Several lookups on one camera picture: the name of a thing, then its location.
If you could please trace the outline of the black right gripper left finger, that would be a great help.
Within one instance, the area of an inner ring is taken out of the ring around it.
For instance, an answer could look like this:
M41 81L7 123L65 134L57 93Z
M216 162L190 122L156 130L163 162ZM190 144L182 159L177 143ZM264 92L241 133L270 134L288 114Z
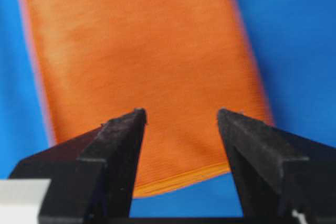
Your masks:
M49 179L39 223L128 217L146 124L144 109L22 159L11 179Z

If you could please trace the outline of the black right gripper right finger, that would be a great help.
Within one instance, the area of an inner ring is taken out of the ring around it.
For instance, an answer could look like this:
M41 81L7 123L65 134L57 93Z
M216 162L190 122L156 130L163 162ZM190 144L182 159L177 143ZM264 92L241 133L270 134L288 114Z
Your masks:
M335 148L220 109L240 223L335 223Z

